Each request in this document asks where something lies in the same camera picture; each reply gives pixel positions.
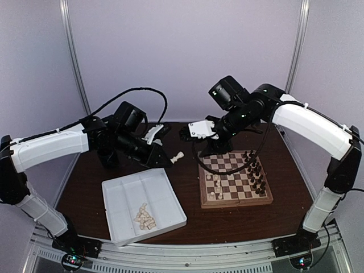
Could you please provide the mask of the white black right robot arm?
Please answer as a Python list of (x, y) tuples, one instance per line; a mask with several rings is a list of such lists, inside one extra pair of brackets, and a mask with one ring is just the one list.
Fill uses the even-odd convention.
[(353, 189), (362, 158), (358, 129), (335, 122), (271, 84), (262, 84), (250, 93), (232, 76), (226, 76), (209, 95), (227, 113), (189, 124), (191, 137), (208, 141), (202, 157), (229, 152), (231, 138), (260, 121), (288, 128), (331, 155), (324, 185), (292, 237), (292, 247), (305, 250), (340, 199)]

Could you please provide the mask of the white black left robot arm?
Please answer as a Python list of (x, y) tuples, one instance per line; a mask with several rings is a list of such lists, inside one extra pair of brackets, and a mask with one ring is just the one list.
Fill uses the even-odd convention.
[(168, 168), (172, 161), (160, 140), (151, 134), (134, 133), (146, 117), (145, 112), (124, 101), (114, 114), (103, 119), (96, 116), (78, 121), (68, 129), (57, 129), (41, 136), (1, 139), (1, 200), (15, 205), (34, 221), (42, 224), (70, 253), (82, 246), (72, 222), (37, 196), (25, 171), (40, 163), (70, 154), (96, 151), (104, 168), (119, 165), (118, 152), (147, 168)]

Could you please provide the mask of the row of dark chess pieces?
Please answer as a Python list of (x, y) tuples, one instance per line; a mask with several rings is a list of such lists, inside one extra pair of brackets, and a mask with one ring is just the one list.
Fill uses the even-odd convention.
[(267, 182), (259, 158), (256, 157), (245, 171), (251, 188), (251, 193), (257, 197), (265, 197)]

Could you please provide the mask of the wooden chess board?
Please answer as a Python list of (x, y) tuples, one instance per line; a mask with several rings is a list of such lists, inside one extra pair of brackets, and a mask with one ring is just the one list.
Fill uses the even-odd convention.
[[(201, 159), (207, 168), (216, 172), (227, 172), (237, 169), (248, 162), (255, 154), (254, 150), (232, 151), (224, 155), (211, 155)], [(198, 168), (200, 183), (200, 201), (203, 209), (212, 208), (231, 208), (235, 206), (257, 206), (272, 204), (274, 198), (268, 184), (266, 173), (263, 169), (267, 182), (265, 197), (257, 197), (251, 193), (249, 181), (245, 169), (231, 175), (219, 175), (221, 180), (223, 198), (218, 199), (219, 193), (216, 192), (216, 180), (213, 173)], [(211, 175), (212, 179), (207, 180), (206, 175)], [(216, 198), (210, 198), (210, 192), (216, 194)]]

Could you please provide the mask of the pile of white chess pieces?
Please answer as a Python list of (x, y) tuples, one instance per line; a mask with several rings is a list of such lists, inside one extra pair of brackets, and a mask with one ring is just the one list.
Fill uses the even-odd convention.
[(147, 211), (147, 203), (141, 205), (134, 221), (139, 225), (140, 230), (151, 230), (156, 227), (155, 219)]

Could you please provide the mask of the white compartment tray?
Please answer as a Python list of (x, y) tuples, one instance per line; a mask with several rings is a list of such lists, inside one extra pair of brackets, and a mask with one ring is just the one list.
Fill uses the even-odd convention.
[(187, 217), (163, 168), (102, 182), (111, 242), (117, 247), (182, 228)]

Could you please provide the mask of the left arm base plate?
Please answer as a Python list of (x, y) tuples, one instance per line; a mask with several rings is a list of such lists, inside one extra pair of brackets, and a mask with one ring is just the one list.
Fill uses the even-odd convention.
[(84, 237), (77, 237), (75, 240), (61, 240), (61, 238), (56, 237), (52, 242), (54, 249), (82, 258), (98, 258), (101, 246), (101, 241)]

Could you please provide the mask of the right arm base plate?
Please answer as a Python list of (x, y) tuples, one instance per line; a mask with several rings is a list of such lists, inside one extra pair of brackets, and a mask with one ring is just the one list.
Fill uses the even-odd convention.
[(298, 253), (308, 253), (312, 249), (320, 246), (321, 242), (318, 237), (309, 240), (297, 234), (272, 241), (272, 247), (277, 258)]

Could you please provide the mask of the aluminium front frame rail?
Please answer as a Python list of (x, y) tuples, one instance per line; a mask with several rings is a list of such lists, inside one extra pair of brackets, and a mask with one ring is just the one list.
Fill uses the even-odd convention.
[[(309, 272), (353, 272), (336, 224), (318, 234), (321, 246), (309, 251)], [(79, 272), (297, 272), (299, 254), (277, 256), (271, 239), (207, 245), (148, 245), (115, 247), (102, 240), (98, 258), (87, 258)]]

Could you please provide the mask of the right aluminium corner post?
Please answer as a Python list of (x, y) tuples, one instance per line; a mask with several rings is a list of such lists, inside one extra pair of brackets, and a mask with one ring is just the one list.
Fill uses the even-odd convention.
[(295, 78), (298, 72), (299, 61), (303, 51), (305, 36), (307, 33), (309, 11), (310, 11), (310, 0), (301, 0), (299, 8), (299, 17), (296, 27), (295, 42), (293, 44), (293, 51), (291, 62), (289, 65), (288, 75), (284, 90), (290, 94), (292, 92)]

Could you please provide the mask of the aluminium corner post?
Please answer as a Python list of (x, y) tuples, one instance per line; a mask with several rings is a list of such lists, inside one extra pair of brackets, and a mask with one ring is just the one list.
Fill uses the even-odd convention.
[(72, 31), (72, 22), (71, 22), (71, 16), (69, 12), (69, 1), (67, 0), (59, 0), (60, 4), (60, 12), (61, 12), (61, 18), (63, 21), (63, 26), (65, 30), (69, 55), (71, 58), (71, 64), (72, 64), (72, 71), (76, 82), (77, 91), (80, 95), (82, 108), (86, 115), (90, 115), (92, 113), (92, 110), (90, 108), (90, 103), (88, 100), (88, 96), (86, 94), (84, 81), (82, 79), (81, 69), (77, 57), (76, 52), (76, 45), (75, 45), (75, 39), (73, 36)]
[(284, 90), (290, 94), (292, 92), (295, 78), (298, 72), (299, 61), (303, 51), (305, 36), (307, 33), (309, 11), (310, 11), (310, 0), (301, 0), (299, 8), (299, 17), (296, 27), (295, 42), (293, 44), (293, 51), (291, 62), (289, 65), (288, 75)]

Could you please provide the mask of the left aluminium corner post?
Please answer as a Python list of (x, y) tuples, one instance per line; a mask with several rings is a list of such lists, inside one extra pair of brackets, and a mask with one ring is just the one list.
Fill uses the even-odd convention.
[(75, 45), (75, 39), (73, 36), (72, 31), (72, 22), (71, 22), (71, 16), (69, 12), (69, 1), (67, 0), (59, 0), (60, 4), (60, 12), (61, 12), (61, 18), (63, 21), (63, 26), (65, 30), (69, 55), (71, 58), (71, 64), (72, 64), (72, 71), (76, 82), (77, 91), (80, 95), (82, 108), (86, 115), (90, 115), (92, 113), (92, 110), (90, 108), (90, 103), (88, 100), (88, 96), (86, 94), (84, 81), (82, 79), (81, 69), (77, 57), (76, 52), (76, 45)]

